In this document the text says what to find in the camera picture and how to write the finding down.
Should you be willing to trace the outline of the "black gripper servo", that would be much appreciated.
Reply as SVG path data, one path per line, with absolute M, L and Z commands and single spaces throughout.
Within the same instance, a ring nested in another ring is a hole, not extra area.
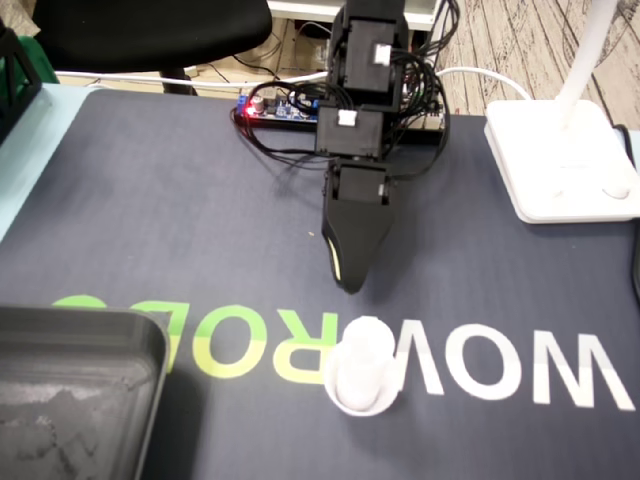
M 327 173 L 322 235 L 336 284 L 358 293 L 394 221 L 392 178 L 386 165 L 336 162 Z

